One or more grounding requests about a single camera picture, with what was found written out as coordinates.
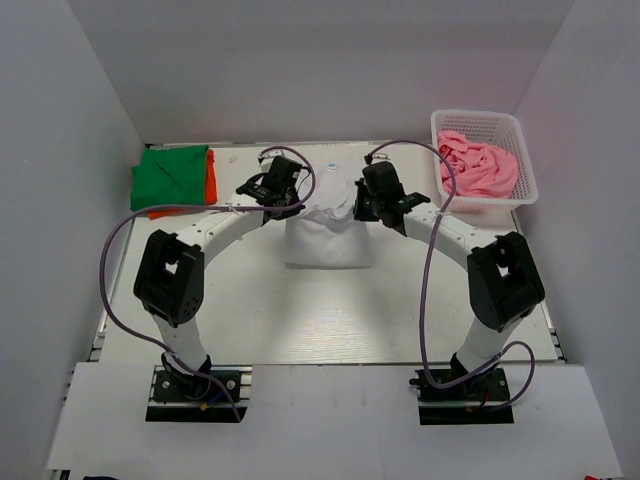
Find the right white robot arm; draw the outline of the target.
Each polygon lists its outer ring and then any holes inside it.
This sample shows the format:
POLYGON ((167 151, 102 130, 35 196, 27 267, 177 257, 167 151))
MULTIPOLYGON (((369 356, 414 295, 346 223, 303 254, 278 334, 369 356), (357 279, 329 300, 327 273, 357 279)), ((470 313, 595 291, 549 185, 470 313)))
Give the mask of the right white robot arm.
POLYGON ((513 330, 545 298, 526 239, 517 232, 493 235, 443 212, 420 193, 408 194, 388 161, 362 170, 356 181, 354 219, 380 222, 400 235, 438 250, 467 272, 474 314, 462 346, 450 361, 453 382, 492 368, 513 330))

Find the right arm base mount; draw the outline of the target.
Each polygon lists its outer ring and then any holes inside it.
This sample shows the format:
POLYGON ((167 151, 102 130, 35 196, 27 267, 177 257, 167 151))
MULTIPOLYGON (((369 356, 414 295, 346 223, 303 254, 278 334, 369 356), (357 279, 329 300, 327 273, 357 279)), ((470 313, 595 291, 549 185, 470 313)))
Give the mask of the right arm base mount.
POLYGON ((418 396, 421 426, 508 425, 514 423, 505 372, 495 368, 450 389, 436 389, 423 370, 409 379, 418 396))

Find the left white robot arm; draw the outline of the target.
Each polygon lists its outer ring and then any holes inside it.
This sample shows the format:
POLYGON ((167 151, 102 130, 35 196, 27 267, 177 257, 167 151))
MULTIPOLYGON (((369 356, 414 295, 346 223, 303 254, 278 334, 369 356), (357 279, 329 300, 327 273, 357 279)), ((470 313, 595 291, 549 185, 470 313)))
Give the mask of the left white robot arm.
POLYGON ((141 301, 168 347, 165 363, 187 376, 211 367, 195 320, 204 301, 205 270, 223 250, 269 221, 298 214, 300 173, 309 171, 282 155, 239 186, 224 204, 176 232, 157 230, 147 240, 134 282, 141 301))

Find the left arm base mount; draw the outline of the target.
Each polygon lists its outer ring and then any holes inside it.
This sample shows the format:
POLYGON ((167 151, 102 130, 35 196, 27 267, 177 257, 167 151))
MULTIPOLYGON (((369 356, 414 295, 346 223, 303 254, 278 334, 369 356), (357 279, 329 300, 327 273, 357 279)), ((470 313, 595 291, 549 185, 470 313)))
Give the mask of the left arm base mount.
POLYGON ((164 367, 152 376, 145 421, 149 423, 231 424, 242 420, 249 407, 252 368, 222 366, 210 374, 221 382, 236 406, 236 417, 226 394, 215 383, 205 381, 198 390, 187 387, 164 367))

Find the green folded t shirt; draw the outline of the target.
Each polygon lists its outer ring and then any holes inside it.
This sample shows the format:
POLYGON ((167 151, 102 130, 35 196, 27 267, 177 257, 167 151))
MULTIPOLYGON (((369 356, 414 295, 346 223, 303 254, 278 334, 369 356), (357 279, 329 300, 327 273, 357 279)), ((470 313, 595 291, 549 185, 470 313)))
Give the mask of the green folded t shirt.
POLYGON ((131 168, 130 209, 169 205, 204 205, 207 145, 146 149, 131 168))

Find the white t shirt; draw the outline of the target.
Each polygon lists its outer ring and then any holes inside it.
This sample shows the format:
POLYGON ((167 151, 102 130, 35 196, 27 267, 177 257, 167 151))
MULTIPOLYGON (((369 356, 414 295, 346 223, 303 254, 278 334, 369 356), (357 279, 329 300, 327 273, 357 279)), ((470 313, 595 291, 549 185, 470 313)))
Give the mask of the white t shirt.
POLYGON ((367 224, 354 219, 357 172, 329 160, 313 165, 298 191, 305 208, 285 222, 284 263, 291 268, 364 269, 372 265, 367 224))

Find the pink t shirt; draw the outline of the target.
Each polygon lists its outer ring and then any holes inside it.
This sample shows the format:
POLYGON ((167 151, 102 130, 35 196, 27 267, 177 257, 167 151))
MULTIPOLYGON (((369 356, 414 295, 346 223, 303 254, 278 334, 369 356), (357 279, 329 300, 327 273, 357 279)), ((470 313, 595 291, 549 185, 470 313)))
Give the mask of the pink t shirt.
POLYGON ((439 153, 452 167, 456 195, 507 199, 519 178, 516 157, 499 146, 470 141, 464 134, 444 130, 437 135, 439 153))

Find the white plastic basket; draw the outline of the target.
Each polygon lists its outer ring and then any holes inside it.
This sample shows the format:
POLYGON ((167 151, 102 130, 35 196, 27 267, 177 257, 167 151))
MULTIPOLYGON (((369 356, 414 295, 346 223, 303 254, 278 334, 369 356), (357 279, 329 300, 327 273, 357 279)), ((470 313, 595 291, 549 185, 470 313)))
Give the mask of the white plastic basket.
POLYGON ((502 214, 522 205, 533 204, 538 190, 528 150, 518 120, 506 113, 473 110, 436 110, 431 115, 431 134, 435 146, 443 131, 454 131, 466 139, 499 147, 517 161, 517 179, 507 198, 456 196, 450 211, 502 214))

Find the orange folded t shirt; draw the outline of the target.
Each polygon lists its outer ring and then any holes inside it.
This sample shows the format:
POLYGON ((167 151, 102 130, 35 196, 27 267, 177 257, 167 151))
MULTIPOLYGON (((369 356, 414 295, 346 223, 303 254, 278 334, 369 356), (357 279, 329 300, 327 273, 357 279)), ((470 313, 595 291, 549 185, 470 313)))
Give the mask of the orange folded t shirt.
MULTIPOLYGON (((205 171, 205 185, 204 185, 204 200, 206 205, 213 205, 218 200, 217 181, 215 173, 215 154, 214 151, 209 148, 206 156, 206 171, 205 171)), ((167 216, 189 214, 189 211, 182 209, 166 209, 150 212, 147 214, 151 220, 159 219, 167 216)))

